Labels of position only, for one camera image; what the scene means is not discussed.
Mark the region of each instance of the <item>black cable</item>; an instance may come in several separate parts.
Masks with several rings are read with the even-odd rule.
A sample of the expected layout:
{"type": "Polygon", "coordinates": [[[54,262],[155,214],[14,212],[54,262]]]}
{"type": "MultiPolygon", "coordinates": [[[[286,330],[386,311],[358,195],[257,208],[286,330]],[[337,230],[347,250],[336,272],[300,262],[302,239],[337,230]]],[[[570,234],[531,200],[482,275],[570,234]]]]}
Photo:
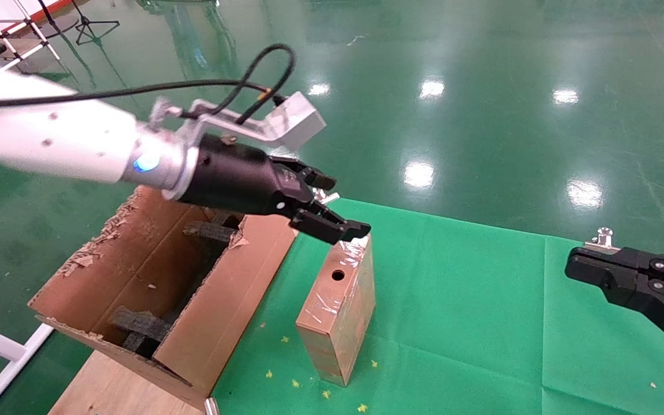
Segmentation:
{"type": "Polygon", "coordinates": [[[268,92],[268,93],[263,95],[263,97],[260,100],[255,102],[253,104],[253,106],[250,107],[250,108],[253,108],[254,106],[256,106],[256,108],[254,108],[246,116],[248,111],[250,111],[250,108],[248,108],[248,111],[245,111],[245,113],[243,113],[242,116],[240,116],[240,118],[238,118],[237,121],[235,121],[235,123],[237,123],[237,124],[244,123],[245,120],[250,118],[250,116],[253,115],[253,113],[255,113],[255,111],[257,111],[258,108],[261,107],[261,105],[268,102],[269,95],[270,96],[276,95],[278,90],[282,86],[284,86],[284,83],[288,79],[288,77],[291,76],[291,74],[293,72],[293,67],[296,66],[296,55],[295,55],[295,53],[293,53],[293,50],[290,48],[290,46],[285,45],[285,44],[272,44],[269,47],[266,47],[265,49],[261,50],[261,52],[258,53],[257,56],[255,56],[255,59],[252,60],[252,62],[250,63],[250,66],[248,66],[248,68],[247,68],[247,71],[245,71],[245,73],[242,75],[242,78],[240,78],[239,84],[237,84],[237,86],[232,90],[232,92],[230,92],[229,95],[227,95],[227,97],[224,98],[224,100],[219,105],[217,105],[216,107],[213,108],[212,115],[218,115],[222,110],[224,110],[224,108],[227,108],[227,106],[229,106],[230,103],[233,102],[233,100],[235,98],[237,98],[237,96],[240,94],[240,91],[242,91],[243,87],[248,82],[248,79],[250,79],[250,76],[252,75],[252,73],[258,67],[258,64],[263,60],[263,58],[265,58],[267,55],[269,55],[274,50],[284,50],[286,53],[288,53],[288,65],[286,66],[284,74],[281,76],[281,78],[276,83],[276,85],[273,87],[273,89],[271,89],[270,91],[268,91],[268,90],[263,91],[263,92],[268,92]]]}
{"type": "MultiPolygon", "coordinates": [[[[284,86],[285,81],[291,76],[293,68],[296,66],[296,54],[293,53],[292,48],[285,44],[272,44],[269,47],[266,47],[258,54],[258,56],[253,59],[250,63],[250,67],[245,71],[242,78],[239,80],[234,79],[206,79],[206,80],[196,80],[196,81],[179,81],[179,82],[165,82],[164,84],[153,84],[146,86],[138,86],[133,88],[124,88],[116,89],[113,91],[102,91],[102,92],[81,92],[72,95],[56,95],[51,97],[34,97],[34,98],[13,98],[7,100],[0,100],[0,108],[7,106],[24,106],[24,105],[46,105],[53,103],[68,103],[81,100],[100,100],[103,98],[110,97],[122,97],[125,95],[134,95],[134,94],[144,94],[145,92],[155,92],[163,91],[166,89],[181,89],[181,88],[192,88],[195,86],[235,86],[235,88],[230,92],[230,94],[219,104],[216,108],[212,109],[212,115],[218,114],[221,110],[224,110],[231,102],[234,100],[242,91],[243,88],[251,88],[256,91],[261,91],[263,94],[261,98],[256,100],[253,105],[245,110],[242,115],[237,118],[235,121],[236,124],[242,124],[247,121],[254,113],[256,113],[261,106],[263,106],[268,100],[273,98],[275,105],[280,105],[284,102],[285,97],[278,94],[278,91],[284,86]],[[265,58],[269,53],[274,50],[284,50],[288,53],[288,65],[281,78],[276,82],[276,84],[271,88],[255,84],[254,82],[249,82],[248,78],[252,75],[255,68],[258,64],[265,58]]],[[[197,118],[197,114],[192,114],[187,111],[183,111],[183,118],[197,118]]]]}
{"type": "MultiPolygon", "coordinates": [[[[114,91],[81,92],[72,95],[56,95],[53,97],[13,98],[9,100],[0,100],[0,108],[5,106],[45,105],[83,100],[100,100],[103,98],[144,94],[145,92],[164,91],[166,89],[192,88],[195,86],[232,86],[238,84],[240,84],[240,81],[237,79],[204,79],[196,81],[165,82],[164,84],[153,84],[134,88],[116,89],[114,91]]],[[[255,89],[256,91],[268,91],[267,87],[254,84],[253,82],[245,82],[243,86],[246,88],[255,89]]],[[[274,97],[274,99],[284,99],[284,97],[278,95],[277,97],[274,97]]]]}
{"type": "Polygon", "coordinates": [[[288,65],[286,66],[286,69],[284,71],[284,74],[282,74],[281,78],[276,82],[276,84],[273,86],[273,88],[268,91],[267,94],[263,95],[263,97],[256,102],[253,103],[253,105],[250,106],[245,112],[240,115],[240,118],[237,118],[235,121],[235,124],[242,125],[248,118],[250,118],[261,106],[264,105],[264,103],[267,103],[268,100],[271,99],[271,97],[274,97],[274,102],[276,105],[278,105],[278,101],[275,99],[275,95],[278,93],[278,91],[281,89],[282,86],[284,86],[285,81],[288,79],[288,77],[291,76],[291,73],[293,72],[293,68],[296,66],[296,54],[293,53],[293,49],[289,45],[285,44],[274,44],[270,45],[267,47],[263,52],[268,50],[268,52],[271,52],[272,50],[285,50],[288,53],[288,65]]]}

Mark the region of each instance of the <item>blue led light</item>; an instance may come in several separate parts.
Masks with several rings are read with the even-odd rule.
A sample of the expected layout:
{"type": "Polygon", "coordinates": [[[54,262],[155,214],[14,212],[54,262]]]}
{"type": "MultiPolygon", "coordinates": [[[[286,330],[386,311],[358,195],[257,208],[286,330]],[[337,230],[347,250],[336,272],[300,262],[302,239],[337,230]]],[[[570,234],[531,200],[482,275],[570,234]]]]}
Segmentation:
{"type": "Polygon", "coordinates": [[[144,153],[142,156],[137,157],[132,167],[135,168],[135,171],[139,173],[145,173],[145,171],[153,170],[153,168],[158,167],[160,163],[160,156],[155,153],[144,153]]]}

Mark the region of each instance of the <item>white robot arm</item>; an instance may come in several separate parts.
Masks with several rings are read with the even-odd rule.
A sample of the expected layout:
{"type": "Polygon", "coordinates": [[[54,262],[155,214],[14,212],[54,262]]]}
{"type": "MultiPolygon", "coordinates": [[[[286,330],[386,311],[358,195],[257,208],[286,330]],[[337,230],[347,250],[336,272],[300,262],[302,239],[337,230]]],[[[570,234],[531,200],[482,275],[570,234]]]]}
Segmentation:
{"type": "Polygon", "coordinates": [[[280,214],[293,228],[332,244],[369,232],[368,224],[343,220],[314,200],[309,186],[330,190],[334,179],[298,160],[269,157],[235,142],[240,136],[301,147],[325,122],[300,92],[263,120],[241,123],[241,116],[226,108],[213,114],[217,106],[203,100],[187,113],[159,98],[143,123],[100,100],[70,100],[77,96],[41,78],[0,71],[0,163],[75,179],[144,184],[162,189],[166,199],[211,208],[280,214]],[[31,98],[40,96],[67,102],[33,105],[40,98],[31,98]],[[29,103],[18,102],[22,99],[29,103]],[[187,120],[179,130],[161,126],[166,116],[182,115],[187,120]],[[229,136],[206,134],[207,129],[229,136]]]}

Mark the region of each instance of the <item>green mat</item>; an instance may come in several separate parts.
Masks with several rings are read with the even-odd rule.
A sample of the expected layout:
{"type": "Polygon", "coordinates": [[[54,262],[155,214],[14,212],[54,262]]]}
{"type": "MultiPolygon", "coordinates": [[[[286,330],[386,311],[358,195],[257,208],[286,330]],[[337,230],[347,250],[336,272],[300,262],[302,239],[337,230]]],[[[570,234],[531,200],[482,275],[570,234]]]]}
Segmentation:
{"type": "Polygon", "coordinates": [[[319,380],[295,328],[329,249],[300,236],[214,390],[222,413],[664,413],[664,334],[565,277],[577,242],[333,208],[373,226],[377,305],[350,386],[319,380]]]}

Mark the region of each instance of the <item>small cardboard box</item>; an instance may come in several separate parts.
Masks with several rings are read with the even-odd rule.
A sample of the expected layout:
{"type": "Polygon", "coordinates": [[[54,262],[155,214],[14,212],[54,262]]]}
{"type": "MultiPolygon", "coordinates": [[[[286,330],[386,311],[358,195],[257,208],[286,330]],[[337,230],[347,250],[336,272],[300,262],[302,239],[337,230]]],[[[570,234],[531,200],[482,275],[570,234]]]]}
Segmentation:
{"type": "Polygon", "coordinates": [[[332,246],[296,320],[322,379],[347,386],[374,307],[371,236],[332,246]]]}
{"type": "Polygon", "coordinates": [[[29,306],[61,333],[203,408],[296,236],[287,218],[229,216],[238,231],[213,253],[221,255],[206,275],[208,244],[184,227],[217,215],[138,187],[29,306]],[[119,346],[129,335],[111,324],[120,307],[178,317],[148,358],[119,346]]]}

